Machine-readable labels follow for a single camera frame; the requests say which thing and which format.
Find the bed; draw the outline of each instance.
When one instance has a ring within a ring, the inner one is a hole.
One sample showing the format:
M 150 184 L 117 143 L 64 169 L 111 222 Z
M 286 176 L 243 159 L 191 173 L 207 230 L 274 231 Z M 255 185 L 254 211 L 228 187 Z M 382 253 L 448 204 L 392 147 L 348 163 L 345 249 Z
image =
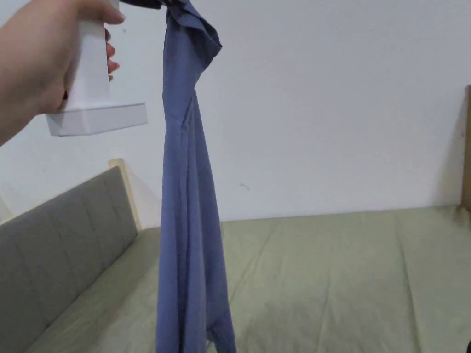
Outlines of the bed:
M 462 205 L 223 223 L 238 351 L 465 352 L 471 124 L 467 135 Z M 127 219 L 128 240 L 37 337 L 5 352 L 154 352 L 159 230 L 140 230 L 125 168 L 112 170 L 121 200 L 111 204 Z

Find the bed corner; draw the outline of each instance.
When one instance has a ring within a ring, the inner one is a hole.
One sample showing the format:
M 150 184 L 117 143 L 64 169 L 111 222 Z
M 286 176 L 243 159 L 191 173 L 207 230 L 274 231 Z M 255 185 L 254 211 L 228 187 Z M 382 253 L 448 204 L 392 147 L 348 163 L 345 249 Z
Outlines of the bed corner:
M 464 150 L 463 189 L 461 206 L 471 211 L 471 86 L 466 89 L 468 97 L 468 115 L 466 118 L 466 142 Z
M 129 204 L 131 205 L 132 216 L 134 217 L 134 222 L 136 223 L 136 228 L 138 232 L 142 231 L 141 222 L 139 220 L 138 208 L 136 206 L 136 201 L 134 200 L 134 195 L 131 189 L 131 183 L 129 181 L 129 175 L 126 171 L 126 162 L 123 158 L 116 158 L 108 162 L 108 168 L 118 167 L 121 171 L 122 179 L 124 181 L 124 186 L 126 188 L 126 193 L 128 195 Z

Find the white wall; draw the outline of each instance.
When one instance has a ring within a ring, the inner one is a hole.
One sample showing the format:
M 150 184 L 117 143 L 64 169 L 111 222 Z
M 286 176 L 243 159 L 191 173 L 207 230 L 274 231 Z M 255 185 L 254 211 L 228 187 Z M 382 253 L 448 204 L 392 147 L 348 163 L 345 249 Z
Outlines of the white wall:
M 0 16 L 16 3 L 2 1 Z M 194 4 L 225 46 L 197 88 L 222 219 L 459 201 L 468 0 Z M 159 223 L 164 13 L 122 9 L 114 96 L 145 99 L 149 125 L 52 138 L 36 118 L 0 149 L 0 195 L 14 213 L 123 157 L 143 225 Z

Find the hand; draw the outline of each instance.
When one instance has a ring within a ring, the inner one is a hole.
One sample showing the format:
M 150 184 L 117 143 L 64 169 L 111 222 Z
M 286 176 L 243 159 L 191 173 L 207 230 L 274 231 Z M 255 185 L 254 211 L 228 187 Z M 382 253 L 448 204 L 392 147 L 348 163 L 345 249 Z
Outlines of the hand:
M 120 24 L 124 16 L 106 0 L 32 0 L 0 28 L 0 145 L 62 105 L 80 20 Z M 114 48 L 106 51 L 111 58 Z M 109 73 L 118 67 L 108 61 Z

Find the mattress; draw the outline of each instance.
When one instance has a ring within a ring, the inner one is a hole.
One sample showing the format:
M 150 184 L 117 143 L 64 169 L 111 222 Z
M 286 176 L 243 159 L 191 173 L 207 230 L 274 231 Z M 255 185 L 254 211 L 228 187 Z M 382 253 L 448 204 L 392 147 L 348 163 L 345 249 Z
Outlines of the mattress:
M 466 351 L 466 210 L 237 221 L 222 229 L 239 352 Z M 27 352 L 154 352 L 158 254 L 158 230 L 140 234 Z

